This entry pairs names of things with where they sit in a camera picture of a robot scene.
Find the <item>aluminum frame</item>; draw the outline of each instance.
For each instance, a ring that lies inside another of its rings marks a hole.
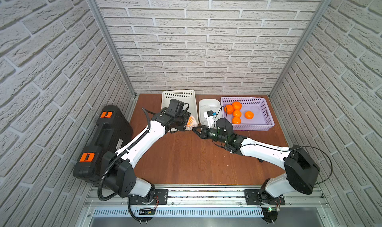
[[[317,7],[317,10],[313,14],[312,19],[310,20],[308,26],[306,27],[303,34],[301,35],[299,41],[297,42],[296,46],[294,47],[294,49],[292,51],[292,54],[289,56],[288,61],[286,62],[286,64],[285,64],[283,70],[281,71],[279,77],[277,78],[275,85],[273,86],[272,90],[270,91],[270,93],[269,93],[270,98],[272,98],[276,94],[276,91],[279,88],[279,86],[281,85],[281,82],[283,81],[285,75],[289,72],[289,69],[292,67],[294,60],[300,54],[301,50],[303,50],[305,43],[308,41],[313,30],[317,26],[318,22],[320,21],[322,15],[325,13],[326,8],[329,6],[331,1],[332,0],[321,0],[319,6]]]
[[[122,59],[119,55],[117,47],[115,46],[112,35],[110,34],[110,31],[106,25],[105,19],[103,18],[103,15],[101,13],[101,9],[99,8],[97,0],[86,0],[86,1],[88,2],[90,11],[93,13],[94,19],[96,20],[98,24],[99,30],[101,31],[103,37],[105,38],[106,44],[110,49],[110,53],[112,54],[115,60],[115,63],[117,64],[117,67],[119,71],[121,72],[123,81],[125,81],[127,85],[127,89],[129,90],[131,96],[136,98],[136,92],[134,91],[133,85],[131,84],[129,76],[127,75],[125,66],[122,63]]]
[[[260,185],[155,185],[155,187],[169,190],[169,197],[165,207],[178,209],[211,207],[233,208],[235,210],[243,210],[250,206],[253,208],[264,207],[260,205],[247,205],[244,196],[245,189],[259,189]],[[104,190],[103,192],[108,195],[112,191]],[[299,192],[287,193],[284,195],[284,199],[286,205],[280,206],[281,209],[291,207],[317,208],[325,227],[338,227],[333,212],[320,188],[314,188],[311,195],[304,195]],[[100,201],[97,197],[97,187],[92,187],[76,226],[88,227],[97,209],[104,207],[110,207],[111,209],[126,208],[126,200],[127,199],[121,199],[119,196],[115,196],[108,201]],[[147,205],[143,204],[133,204],[131,206],[132,208],[147,207]]]
[[[133,113],[134,113],[134,110],[135,110],[135,106],[137,105],[137,102],[138,102],[138,98],[139,98],[139,94],[137,94],[135,96],[135,98],[131,97],[131,100],[130,100],[129,105],[127,107],[127,110],[126,110],[126,113],[125,113],[125,118],[129,122],[131,120],[131,117],[133,116]]]
[[[136,217],[141,207],[131,207]],[[93,217],[130,217],[127,207],[96,207]],[[159,206],[155,211],[155,217],[214,217],[214,218],[256,218],[264,217],[261,207],[169,207]]]

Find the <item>black toolbox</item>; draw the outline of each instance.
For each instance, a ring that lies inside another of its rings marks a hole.
[[[133,129],[115,105],[107,105],[102,109],[97,120],[97,128],[88,146],[82,149],[73,175],[89,183],[98,185],[100,179],[102,157],[107,151],[116,152],[118,140],[123,140],[122,147],[131,141]]]

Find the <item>wooden tabletop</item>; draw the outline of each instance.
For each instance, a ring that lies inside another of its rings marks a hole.
[[[224,95],[196,95],[202,99],[217,99]],[[239,131],[237,134],[276,146],[288,146],[279,121],[270,105],[275,125],[268,131]],[[140,94],[130,124],[133,137],[147,125],[141,107],[152,112],[161,109],[161,94]],[[256,158],[230,154],[212,143],[200,139],[194,132],[167,133],[154,143],[134,168],[137,177],[155,184],[210,184],[210,185],[261,185],[265,179],[285,171],[271,163],[260,163]]]

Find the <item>white plastic tray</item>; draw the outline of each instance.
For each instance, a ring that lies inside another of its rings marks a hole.
[[[162,107],[168,107],[171,99],[176,99],[182,101],[184,103],[189,104],[188,112],[194,116],[197,123],[199,123],[198,119],[198,109],[196,107],[196,98],[195,91],[193,89],[187,90],[174,90],[174,91],[163,91],[162,92]]]
[[[204,117],[204,112],[213,110],[215,113],[219,112],[221,105],[219,100],[216,99],[202,99],[199,101],[199,120],[200,124],[208,126],[207,119]],[[223,110],[220,110],[217,119],[222,118]]]

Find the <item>orange mesh bag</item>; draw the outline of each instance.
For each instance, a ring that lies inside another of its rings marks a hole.
[[[192,130],[192,128],[198,126],[198,123],[196,122],[196,119],[194,118],[193,115],[190,116],[188,119],[188,123],[186,125],[186,131]]]

